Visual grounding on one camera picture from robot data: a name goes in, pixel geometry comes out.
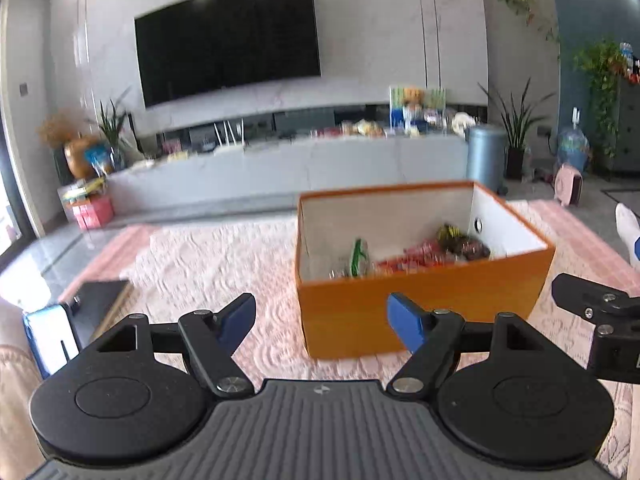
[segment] book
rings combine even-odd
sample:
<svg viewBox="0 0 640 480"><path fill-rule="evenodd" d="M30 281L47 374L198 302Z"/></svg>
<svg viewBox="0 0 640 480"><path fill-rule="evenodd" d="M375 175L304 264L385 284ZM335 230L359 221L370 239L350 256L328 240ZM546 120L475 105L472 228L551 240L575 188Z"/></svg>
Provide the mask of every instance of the book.
<svg viewBox="0 0 640 480"><path fill-rule="evenodd" d="M81 348L102 335L110 326L133 286L129 280L85 282L71 302L72 323Z"/></svg>

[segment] white marble tv stand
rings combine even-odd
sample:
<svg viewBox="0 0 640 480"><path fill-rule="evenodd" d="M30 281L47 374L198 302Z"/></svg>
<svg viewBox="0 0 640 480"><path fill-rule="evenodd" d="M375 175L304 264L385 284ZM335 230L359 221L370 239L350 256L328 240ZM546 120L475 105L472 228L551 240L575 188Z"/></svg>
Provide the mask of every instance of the white marble tv stand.
<svg viewBox="0 0 640 480"><path fill-rule="evenodd" d="M132 216L311 190L462 180L466 155L457 136L275 141L123 171L110 176L109 190L116 215Z"/></svg>

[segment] foot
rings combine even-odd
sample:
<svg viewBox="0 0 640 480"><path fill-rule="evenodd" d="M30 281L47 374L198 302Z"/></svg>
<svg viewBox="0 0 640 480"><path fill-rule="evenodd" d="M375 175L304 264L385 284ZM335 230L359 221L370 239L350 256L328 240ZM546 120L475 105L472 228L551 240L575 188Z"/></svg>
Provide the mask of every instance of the foot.
<svg viewBox="0 0 640 480"><path fill-rule="evenodd" d="M636 256L636 242L640 238L640 225L631 209L624 204L616 206L616 228L618 236L629 250L629 263L634 269L640 269L640 261Z"/></svg>

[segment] pink storage box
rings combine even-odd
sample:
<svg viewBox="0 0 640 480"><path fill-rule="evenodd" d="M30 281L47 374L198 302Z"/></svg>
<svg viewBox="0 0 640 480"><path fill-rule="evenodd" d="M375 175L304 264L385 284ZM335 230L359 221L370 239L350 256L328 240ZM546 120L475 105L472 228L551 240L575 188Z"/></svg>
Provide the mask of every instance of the pink storage box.
<svg viewBox="0 0 640 480"><path fill-rule="evenodd" d="M89 203L73 206L73 212L82 231L99 229L113 219L111 199L106 195L92 198Z"/></svg>

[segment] television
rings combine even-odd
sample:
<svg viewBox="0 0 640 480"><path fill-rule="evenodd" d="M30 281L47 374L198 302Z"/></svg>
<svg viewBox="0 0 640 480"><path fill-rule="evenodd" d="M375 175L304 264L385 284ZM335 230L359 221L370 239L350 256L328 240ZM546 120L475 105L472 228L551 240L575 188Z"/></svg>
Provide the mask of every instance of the television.
<svg viewBox="0 0 640 480"><path fill-rule="evenodd" d="M187 0L140 16L135 26L147 107L321 75L314 0Z"/></svg>

